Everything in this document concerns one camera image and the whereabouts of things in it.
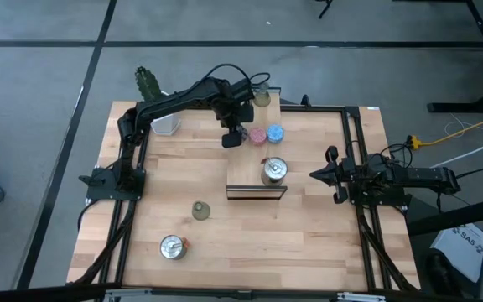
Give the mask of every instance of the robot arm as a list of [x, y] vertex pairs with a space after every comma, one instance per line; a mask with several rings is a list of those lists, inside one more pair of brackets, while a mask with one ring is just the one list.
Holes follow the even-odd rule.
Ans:
[[325, 152], [327, 166], [310, 173], [310, 177], [336, 187], [335, 203], [348, 199], [341, 183], [350, 183], [350, 193], [362, 204], [402, 206], [403, 188], [427, 188], [436, 193], [453, 195], [461, 190], [454, 172], [447, 168], [404, 168], [381, 155], [368, 155], [368, 163], [355, 166], [353, 159], [336, 163], [338, 151], [330, 146]]
[[242, 144], [237, 128], [241, 122], [252, 122], [254, 118], [249, 102], [252, 98], [251, 82], [247, 79], [230, 85], [226, 80], [206, 77], [188, 90], [164, 96], [155, 102], [139, 102], [129, 109], [117, 122], [121, 140], [140, 145], [144, 129], [154, 119], [188, 107], [211, 107], [221, 126], [229, 129], [229, 134], [223, 136], [223, 147], [236, 147]]
[[138, 200], [143, 193], [144, 169], [132, 166], [135, 148], [143, 142], [150, 123], [157, 118], [190, 107], [211, 108], [221, 126], [228, 128], [223, 135], [224, 148], [242, 144], [242, 122], [252, 122], [254, 113], [251, 99], [252, 84], [245, 78], [231, 85], [227, 80], [205, 76], [191, 88], [153, 101], [139, 102], [117, 121], [121, 136], [120, 158], [111, 168], [95, 168], [91, 176], [80, 176], [89, 186], [91, 200]]

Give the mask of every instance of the black floor stripe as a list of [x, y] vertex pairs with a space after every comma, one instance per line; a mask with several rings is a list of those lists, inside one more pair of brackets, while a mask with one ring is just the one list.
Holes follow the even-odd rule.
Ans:
[[104, 47], [481, 48], [483, 41], [107, 41]]
[[77, 40], [0, 40], [0, 47], [95, 47], [96, 41]]
[[0, 47], [321, 47], [483, 49], [483, 41], [74, 41], [0, 40]]
[[34, 267], [39, 258], [42, 243], [44, 242], [44, 237], [48, 230], [49, 220], [55, 208], [55, 201], [57, 200], [57, 195], [59, 194], [60, 185], [63, 180], [63, 175], [65, 174], [68, 159], [70, 157], [70, 151], [74, 145], [75, 135], [80, 125], [81, 116], [85, 108], [89, 90], [91, 89], [92, 79], [96, 72], [96, 67], [98, 66], [98, 60], [100, 59], [101, 54], [101, 43], [106, 40], [107, 30], [109, 29], [116, 5], [117, 0], [110, 0], [109, 6], [107, 7], [106, 17], [104, 18], [104, 22], [101, 26], [96, 47], [92, 53], [91, 62], [87, 68], [85, 79], [83, 80], [83, 86], [75, 105], [74, 113], [70, 119], [70, 124], [66, 131], [65, 139], [59, 152], [59, 156], [55, 162], [55, 168], [51, 175], [51, 181], [49, 182], [48, 188], [46, 188], [44, 193], [44, 199], [40, 207], [41, 212], [35, 221], [34, 235], [29, 241], [29, 249], [27, 256], [25, 256], [25, 261], [23, 262], [23, 269], [18, 279], [17, 289], [27, 289], [31, 283]]

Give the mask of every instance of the green cactus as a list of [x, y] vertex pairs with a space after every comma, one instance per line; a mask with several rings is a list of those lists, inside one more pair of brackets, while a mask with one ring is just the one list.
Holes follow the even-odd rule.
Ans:
[[139, 66], [135, 71], [135, 79], [144, 101], [154, 102], [162, 96], [158, 80], [150, 70]]

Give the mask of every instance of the bracket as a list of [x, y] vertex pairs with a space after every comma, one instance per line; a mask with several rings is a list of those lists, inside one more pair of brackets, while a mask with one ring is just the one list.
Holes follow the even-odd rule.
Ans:
[[94, 168], [92, 176], [80, 176], [80, 180], [88, 184], [87, 198], [91, 200], [140, 200], [147, 172], [134, 169], [131, 190], [119, 190], [115, 171], [106, 168]]
[[373, 294], [338, 293], [338, 301], [344, 302], [385, 302], [384, 296]]
[[411, 194], [405, 194], [403, 188], [389, 187], [381, 189], [381, 195], [365, 192], [359, 183], [350, 184], [350, 203], [363, 206], [409, 206]]
[[353, 118], [361, 118], [361, 112], [357, 106], [346, 106], [345, 111], [348, 112]]
[[252, 300], [252, 291], [251, 290], [238, 290], [237, 299], [242, 300], [242, 301]]
[[116, 298], [135, 297], [152, 294], [152, 289], [109, 289], [106, 290], [106, 298], [115, 301]]

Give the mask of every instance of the wooden table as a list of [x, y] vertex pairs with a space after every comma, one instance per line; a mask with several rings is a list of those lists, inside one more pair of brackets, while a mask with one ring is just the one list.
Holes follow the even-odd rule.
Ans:
[[[117, 119], [134, 104], [113, 102], [100, 166], [117, 159]], [[360, 111], [368, 152], [380, 152], [387, 146], [381, 113], [374, 107], [360, 107]], [[288, 163], [284, 184], [288, 191], [281, 200], [227, 200], [228, 150], [221, 147], [226, 130], [215, 120], [213, 111], [186, 110], [181, 119], [173, 137], [150, 135], [147, 183], [137, 205], [124, 285], [366, 290], [354, 207], [348, 202], [334, 204], [334, 188], [309, 177], [309, 172], [326, 165], [324, 152], [329, 145], [345, 156], [340, 114], [282, 112], [282, 157]], [[352, 139], [356, 139], [350, 122]], [[356, 144], [354, 149], [359, 163]], [[209, 219], [192, 217], [191, 206], [196, 200], [210, 205]], [[83, 217], [68, 281], [79, 278], [103, 249], [113, 204], [112, 200], [101, 200]], [[378, 209], [387, 252], [409, 282], [418, 287], [403, 216], [388, 206]], [[159, 242], [170, 234], [190, 242], [181, 260], [168, 260], [159, 253]], [[115, 251], [109, 280], [114, 279], [117, 259]], [[372, 264], [381, 286], [373, 251]]]

